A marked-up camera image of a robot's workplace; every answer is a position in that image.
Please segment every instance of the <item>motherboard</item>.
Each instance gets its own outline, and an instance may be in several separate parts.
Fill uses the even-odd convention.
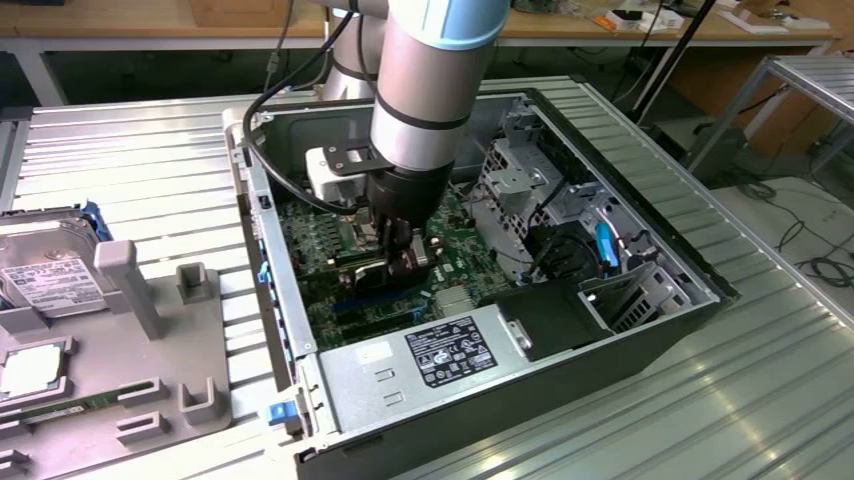
[[[303,202],[279,208],[291,261],[315,339],[322,350],[473,309],[510,288],[495,251],[475,229],[470,211],[446,193],[427,224],[442,242],[439,264],[416,288],[352,298],[342,271],[378,261],[379,242],[367,208],[355,215],[318,213]]]

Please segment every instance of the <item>blue tab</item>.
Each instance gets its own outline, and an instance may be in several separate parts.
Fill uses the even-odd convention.
[[[272,274],[270,273],[270,262],[264,260],[262,268],[258,271],[258,283],[270,283],[272,281]]]
[[[282,425],[284,422],[299,418],[299,411],[296,410],[296,402],[276,403],[267,408],[267,425]]]
[[[80,212],[90,217],[90,220],[95,224],[95,235],[98,235],[98,239],[102,242],[112,241],[112,233],[110,233],[110,229],[107,228],[107,222],[104,222],[104,217],[102,217],[102,209],[98,208],[98,203],[87,200],[86,205],[80,207]]]
[[[599,247],[599,257],[611,267],[619,267],[619,256],[614,251],[614,235],[607,223],[597,225],[597,247]]]

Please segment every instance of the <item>drive label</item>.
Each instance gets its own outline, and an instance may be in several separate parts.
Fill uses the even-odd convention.
[[[104,298],[95,278],[79,258],[0,270],[7,283],[42,312],[100,302]]]
[[[406,342],[424,383],[431,388],[498,366],[471,317],[407,334]]]

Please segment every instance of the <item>metal bracket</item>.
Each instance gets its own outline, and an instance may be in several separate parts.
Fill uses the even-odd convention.
[[[351,140],[343,145],[331,145],[323,149],[323,156],[330,171],[339,177],[394,168],[367,140]]]

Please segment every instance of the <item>metal rack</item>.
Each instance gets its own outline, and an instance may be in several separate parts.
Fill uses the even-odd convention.
[[[709,152],[738,116],[738,112],[753,98],[757,89],[771,76],[781,79],[785,85],[791,87],[787,92],[778,95],[775,104],[783,100],[791,90],[798,90],[830,110],[841,120],[854,126],[854,59],[841,56],[770,56],[757,67],[726,112],[711,127],[711,134],[705,145],[693,150],[695,153],[693,154],[694,157],[690,158],[689,171],[695,176],[702,175],[711,168],[706,158]],[[770,115],[771,110],[773,106],[767,105],[759,112],[758,117]],[[851,135],[842,136],[841,141],[815,161],[815,168],[821,168],[830,161],[851,138],[854,138]]]
[[[402,478],[850,478],[854,320],[593,87],[529,78],[487,81],[482,91],[513,88],[550,98],[742,299],[642,374]],[[222,111],[252,98],[42,108],[7,142],[0,124],[12,151],[0,191],[12,203],[0,207],[90,197],[114,235],[151,252],[146,278],[176,261],[204,261],[222,274],[236,425],[90,479],[287,478],[284,462],[263,454],[271,442],[255,415],[276,385],[220,126]]]

